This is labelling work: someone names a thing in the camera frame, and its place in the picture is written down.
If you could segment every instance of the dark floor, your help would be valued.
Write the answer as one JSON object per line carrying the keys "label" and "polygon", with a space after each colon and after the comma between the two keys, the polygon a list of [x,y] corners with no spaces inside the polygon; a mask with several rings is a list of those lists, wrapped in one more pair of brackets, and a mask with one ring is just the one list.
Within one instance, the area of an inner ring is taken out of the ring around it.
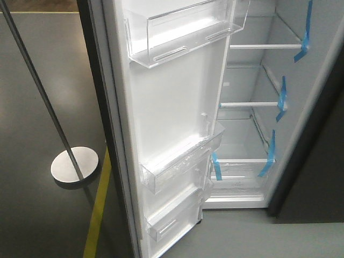
{"label": "dark floor", "polygon": [[[71,146],[105,139],[77,13],[13,14]],[[82,257],[98,179],[65,190],[50,174],[64,150],[0,15],[0,257]],[[97,257],[117,257],[121,221],[111,178]]]}
{"label": "dark floor", "polygon": [[77,12],[76,0],[7,0],[11,12]]}

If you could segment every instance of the blue tape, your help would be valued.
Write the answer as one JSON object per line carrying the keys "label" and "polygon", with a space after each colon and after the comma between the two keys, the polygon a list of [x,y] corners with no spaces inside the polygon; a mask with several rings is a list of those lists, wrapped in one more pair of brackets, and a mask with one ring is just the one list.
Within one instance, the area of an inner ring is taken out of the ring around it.
{"label": "blue tape", "polygon": [[277,104],[277,106],[279,108],[279,114],[276,117],[277,122],[280,121],[281,118],[286,113],[285,100],[286,100],[286,79],[285,79],[285,76],[282,76],[281,94],[279,95],[279,100],[278,100],[278,104]]}
{"label": "blue tape", "polygon": [[296,56],[294,56],[294,63],[296,63],[301,58],[303,58],[307,54],[308,49],[309,49],[312,6],[313,6],[313,0],[310,0],[308,2],[308,10],[307,10],[307,18],[306,18],[306,31],[305,31],[305,35],[304,35],[303,40],[302,40],[301,51]]}
{"label": "blue tape", "polygon": [[259,173],[259,177],[263,177],[269,169],[273,166],[275,162],[275,130],[273,130],[273,137],[271,138],[269,152],[268,152],[268,161],[262,171]]}
{"label": "blue tape", "polygon": [[215,169],[215,175],[217,181],[222,181],[222,174],[221,174],[221,168],[220,163],[217,161],[217,155],[215,152],[211,154],[211,159],[213,160],[214,169]]}

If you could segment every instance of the metal pole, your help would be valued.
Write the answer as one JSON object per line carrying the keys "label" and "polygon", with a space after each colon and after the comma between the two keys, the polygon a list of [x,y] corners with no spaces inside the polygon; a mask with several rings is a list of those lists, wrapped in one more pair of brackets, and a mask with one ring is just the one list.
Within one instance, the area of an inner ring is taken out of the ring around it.
{"label": "metal pole", "polygon": [[61,140],[63,142],[64,147],[66,148],[66,151],[67,151],[67,153],[68,153],[68,155],[69,155],[69,157],[71,159],[71,162],[73,163],[73,166],[75,168],[77,176],[78,176],[78,178],[80,180],[82,180],[84,178],[83,178],[82,173],[80,171],[80,168],[79,168],[79,166],[78,166],[78,164],[76,162],[75,156],[74,156],[73,152],[71,151],[70,145],[69,145],[69,143],[67,141],[65,133],[62,130],[62,127],[60,125],[60,122],[59,122],[56,114],[55,114],[55,111],[54,111],[54,109],[53,109],[53,107],[52,107],[52,105],[50,103],[48,95],[46,94],[46,92],[44,90],[42,82],[41,82],[41,80],[40,80],[40,78],[39,78],[39,76],[37,74],[37,71],[36,71],[36,69],[35,69],[35,67],[34,67],[34,65],[33,65],[32,61],[31,61],[31,58],[30,58],[30,56],[29,56],[29,54],[27,52],[27,49],[26,49],[26,47],[24,45],[24,42],[23,42],[22,38],[20,37],[18,29],[17,29],[17,27],[16,27],[16,25],[15,25],[15,23],[13,21],[13,18],[11,16],[10,10],[9,10],[9,8],[7,6],[6,0],[0,0],[0,8],[2,9],[2,12],[3,12],[3,15],[4,15],[5,19],[6,19],[6,22],[7,22],[8,26],[9,26],[11,32],[12,32],[12,35],[13,35],[17,45],[18,45],[18,48],[19,48],[19,50],[21,52],[21,55],[24,58],[24,61],[25,61],[26,65],[27,65],[27,68],[30,71],[30,74],[31,74],[31,76],[32,76],[36,86],[37,86],[37,89],[38,89],[39,93],[41,94],[41,97],[42,97],[42,99],[44,101],[44,104],[45,104],[45,106],[48,109],[50,117],[52,118],[52,120],[54,122],[56,130],[58,131],[58,133],[60,135],[60,138],[61,138]]}

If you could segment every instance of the refrigerator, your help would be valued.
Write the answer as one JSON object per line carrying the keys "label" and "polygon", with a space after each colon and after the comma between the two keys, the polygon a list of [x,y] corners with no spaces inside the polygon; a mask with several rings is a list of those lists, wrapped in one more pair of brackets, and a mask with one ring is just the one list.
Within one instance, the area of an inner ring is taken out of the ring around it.
{"label": "refrigerator", "polygon": [[78,6],[135,257],[204,209],[276,202],[343,45],[342,0]]}

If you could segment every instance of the round metal base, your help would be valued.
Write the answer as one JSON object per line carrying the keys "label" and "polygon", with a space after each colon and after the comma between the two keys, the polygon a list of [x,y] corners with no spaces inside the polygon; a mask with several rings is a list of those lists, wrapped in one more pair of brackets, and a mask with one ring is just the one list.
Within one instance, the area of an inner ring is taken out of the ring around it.
{"label": "round metal base", "polygon": [[[71,151],[79,165],[81,174],[86,179],[98,166],[99,158],[97,153],[88,147],[73,147]],[[81,181],[76,174],[66,150],[54,159],[51,166],[51,173],[57,181],[62,183],[76,183]]]}

